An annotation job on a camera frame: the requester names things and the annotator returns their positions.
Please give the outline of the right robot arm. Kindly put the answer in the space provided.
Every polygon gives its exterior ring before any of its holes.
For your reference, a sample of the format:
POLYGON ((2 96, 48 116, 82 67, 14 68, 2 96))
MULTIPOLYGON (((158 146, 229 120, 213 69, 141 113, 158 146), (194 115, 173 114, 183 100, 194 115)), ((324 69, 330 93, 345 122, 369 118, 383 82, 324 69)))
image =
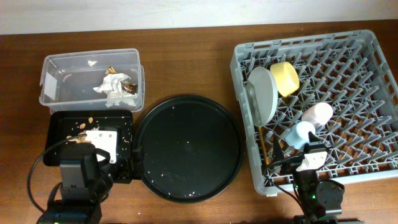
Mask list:
POLYGON ((272 162, 268 167, 279 166, 281 173, 293 175, 294 194, 275 186, 290 195, 302 210, 302 215, 294 216, 294 223, 338 223, 345 187, 335 180, 318 178, 317 170, 325 165, 330 148, 312 132, 308 133, 308 138, 303 152, 287 158, 278 139, 274 138, 272 162))

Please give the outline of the blue cup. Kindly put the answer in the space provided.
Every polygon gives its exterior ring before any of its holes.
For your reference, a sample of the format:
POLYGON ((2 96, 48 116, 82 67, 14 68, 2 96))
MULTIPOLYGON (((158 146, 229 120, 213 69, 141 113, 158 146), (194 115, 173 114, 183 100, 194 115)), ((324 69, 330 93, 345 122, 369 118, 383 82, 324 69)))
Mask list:
POLYGON ((315 134, 315 127, 308 121, 301 121, 290 128, 290 133, 286 135, 284 141, 294 149, 303 151, 304 145, 309 143, 309 132, 315 134))

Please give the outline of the white paper waste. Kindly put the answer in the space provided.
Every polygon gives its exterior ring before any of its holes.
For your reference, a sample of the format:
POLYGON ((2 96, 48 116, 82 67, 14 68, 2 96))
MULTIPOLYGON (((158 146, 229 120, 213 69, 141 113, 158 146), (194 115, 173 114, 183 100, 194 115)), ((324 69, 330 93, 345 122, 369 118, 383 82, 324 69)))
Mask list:
POLYGON ((120 103, 136 106, 131 97, 137 95, 138 84, 133 83, 131 78, 125 73, 117 73, 112 66, 106 70, 105 74, 102 84, 93 87, 95 92, 106 94, 107 102, 105 105, 108 108, 119 106, 120 103))

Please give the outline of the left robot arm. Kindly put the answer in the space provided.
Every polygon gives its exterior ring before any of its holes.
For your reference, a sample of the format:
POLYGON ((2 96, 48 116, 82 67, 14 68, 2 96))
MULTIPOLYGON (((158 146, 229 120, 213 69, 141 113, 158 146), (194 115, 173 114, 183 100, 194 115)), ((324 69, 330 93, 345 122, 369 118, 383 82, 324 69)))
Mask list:
POLYGON ((110 153, 91 143, 69 145, 59 153, 62 181, 55 185, 38 223, 99 223, 101 203, 118 174, 110 153))

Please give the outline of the yellow bowl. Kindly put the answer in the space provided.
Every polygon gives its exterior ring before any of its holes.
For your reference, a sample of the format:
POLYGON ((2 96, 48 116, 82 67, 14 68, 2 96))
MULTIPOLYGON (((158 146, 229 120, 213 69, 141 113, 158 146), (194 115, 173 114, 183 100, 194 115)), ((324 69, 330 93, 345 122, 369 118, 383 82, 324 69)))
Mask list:
POLYGON ((291 63, 275 63, 271 65, 270 71, 275 78, 277 90, 283 97, 287 97, 299 89, 299 76, 291 63))

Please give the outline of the wooden chopstick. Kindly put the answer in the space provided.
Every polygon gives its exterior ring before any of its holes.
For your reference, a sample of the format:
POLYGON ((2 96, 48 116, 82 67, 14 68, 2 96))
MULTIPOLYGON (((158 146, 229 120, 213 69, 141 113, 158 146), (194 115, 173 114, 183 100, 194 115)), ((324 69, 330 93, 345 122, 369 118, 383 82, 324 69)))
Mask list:
POLYGON ((268 165, 269 164, 269 160, 268 160, 267 148, 266 148, 266 144, 265 144, 265 140, 264 140, 263 127, 258 127, 258 131, 259 131, 259 138, 260 138, 260 142, 261 142, 261 148, 262 148, 262 151, 263 151, 265 164, 268 165))

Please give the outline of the pink cup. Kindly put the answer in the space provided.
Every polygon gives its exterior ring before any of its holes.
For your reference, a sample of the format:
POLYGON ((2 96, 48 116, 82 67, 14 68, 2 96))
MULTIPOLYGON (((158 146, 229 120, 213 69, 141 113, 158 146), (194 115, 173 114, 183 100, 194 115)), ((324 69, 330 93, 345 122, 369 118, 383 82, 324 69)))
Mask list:
POLYGON ((303 113, 301 120, 313 124, 317 129, 320 126, 327 124, 332 116, 333 108, 328 103, 320 102, 306 110, 303 113))

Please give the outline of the food scraps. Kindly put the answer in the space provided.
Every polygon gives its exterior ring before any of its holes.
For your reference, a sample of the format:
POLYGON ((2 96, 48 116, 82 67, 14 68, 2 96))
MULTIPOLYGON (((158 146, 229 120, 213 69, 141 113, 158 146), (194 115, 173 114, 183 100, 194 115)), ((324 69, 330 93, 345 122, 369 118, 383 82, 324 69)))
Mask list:
POLYGON ((76 136, 76 138, 73 138, 71 140, 68 140, 68 142, 75 142, 77 144, 79 143, 91 143, 91 140, 88 139, 88 131, 99 131, 100 126, 98 121, 95 121, 94 117, 89 117, 86 120, 82 122, 76 122, 75 127, 71 128, 71 131, 77 131, 77 133, 70 133, 69 135, 66 136, 66 138, 72 138, 76 136))

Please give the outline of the grey round plate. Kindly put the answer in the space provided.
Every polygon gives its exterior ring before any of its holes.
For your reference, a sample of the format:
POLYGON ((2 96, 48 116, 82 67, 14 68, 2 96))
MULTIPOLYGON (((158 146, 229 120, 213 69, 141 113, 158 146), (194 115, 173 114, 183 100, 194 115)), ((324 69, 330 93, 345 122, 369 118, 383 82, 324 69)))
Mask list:
POLYGON ((269 123, 278 101, 277 85, 271 71, 264 67, 254 68, 249 74, 246 92, 254 125, 261 127, 269 123))

